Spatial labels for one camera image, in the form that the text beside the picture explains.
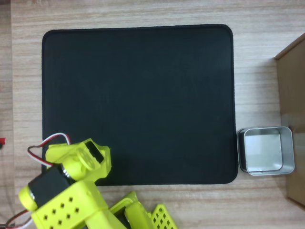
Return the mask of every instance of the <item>empty metal box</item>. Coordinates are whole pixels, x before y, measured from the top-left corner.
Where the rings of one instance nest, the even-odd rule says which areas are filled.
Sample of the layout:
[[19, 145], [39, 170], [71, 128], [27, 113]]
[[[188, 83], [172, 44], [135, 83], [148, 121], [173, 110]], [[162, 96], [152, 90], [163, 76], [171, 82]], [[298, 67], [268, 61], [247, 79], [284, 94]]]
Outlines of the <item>empty metal box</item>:
[[239, 167], [253, 176], [289, 174], [295, 168], [288, 127], [244, 128], [237, 133]]

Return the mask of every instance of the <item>cardboard box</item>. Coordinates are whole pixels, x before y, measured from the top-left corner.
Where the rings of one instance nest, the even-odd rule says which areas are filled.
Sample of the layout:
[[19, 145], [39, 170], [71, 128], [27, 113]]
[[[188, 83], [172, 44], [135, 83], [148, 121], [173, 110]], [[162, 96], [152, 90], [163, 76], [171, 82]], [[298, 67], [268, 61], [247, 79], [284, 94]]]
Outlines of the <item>cardboard box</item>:
[[305, 205], [305, 33], [277, 60], [282, 125], [293, 132], [295, 170], [287, 176], [287, 195]]

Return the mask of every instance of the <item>black mouse pad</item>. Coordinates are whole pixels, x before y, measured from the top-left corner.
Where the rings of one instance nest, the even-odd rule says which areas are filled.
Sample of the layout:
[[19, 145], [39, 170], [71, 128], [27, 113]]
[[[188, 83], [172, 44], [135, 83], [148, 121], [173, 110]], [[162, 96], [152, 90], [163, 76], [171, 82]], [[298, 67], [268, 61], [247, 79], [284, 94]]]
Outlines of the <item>black mouse pad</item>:
[[57, 30], [42, 42], [43, 138], [111, 149], [98, 185], [220, 184], [237, 175], [225, 25]]

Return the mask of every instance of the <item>yellow plastic bracket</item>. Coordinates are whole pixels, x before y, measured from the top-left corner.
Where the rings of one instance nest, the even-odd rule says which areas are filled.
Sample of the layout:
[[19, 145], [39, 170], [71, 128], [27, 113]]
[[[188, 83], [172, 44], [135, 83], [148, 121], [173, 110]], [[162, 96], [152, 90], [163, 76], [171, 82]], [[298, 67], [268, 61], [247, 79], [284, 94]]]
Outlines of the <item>yellow plastic bracket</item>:
[[104, 158], [99, 163], [86, 146], [89, 141], [93, 142], [89, 138], [73, 145], [50, 145], [46, 152], [46, 160], [52, 163], [62, 163], [74, 180], [84, 179], [95, 182], [100, 178], [105, 178], [111, 169], [110, 149], [107, 146], [99, 146], [93, 142]]
[[37, 229], [126, 229], [92, 181], [78, 181], [32, 213]]

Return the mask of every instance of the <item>wood grain surface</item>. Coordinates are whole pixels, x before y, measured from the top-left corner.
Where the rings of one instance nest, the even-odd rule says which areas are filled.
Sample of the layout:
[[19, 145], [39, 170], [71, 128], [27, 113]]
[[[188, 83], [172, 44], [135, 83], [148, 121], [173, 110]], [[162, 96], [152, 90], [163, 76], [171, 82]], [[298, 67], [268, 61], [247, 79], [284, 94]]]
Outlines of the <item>wood grain surface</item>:
[[[12, 193], [14, 207], [18, 208], [18, 191], [41, 171], [40, 165], [26, 156], [26, 148], [39, 143], [42, 136], [41, 41], [47, 31], [228, 25], [234, 35], [237, 130], [281, 124], [273, 58], [305, 32], [305, 1], [300, 0], [13, 0], [11, 78], [11, 62], [7, 58], [11, 55], [10, 18], [3, 19], [3, 12], [9, 13], [3, 8], [7, 6], [0, 5], [0, 134], [12, 140], [13, 104], [14, 139], [14, 151], [12, 142], [1, 150], [0, 163], [6, 165], [0, 167], [0, 175], [6, 174], [6, 178], [0, 178], [0, 214], [4, 217], [12, 214], [8, 200]], [[236, 180], [227, 185], [122, 186], [100, 190], [109, 204], [130, 190], [137, 191], [149, 210], [159, 202], [165, 203], [181, 229], [305, 228], [305, 211], [285, 197], [285, 177], [252, 177], [239, 171]]]

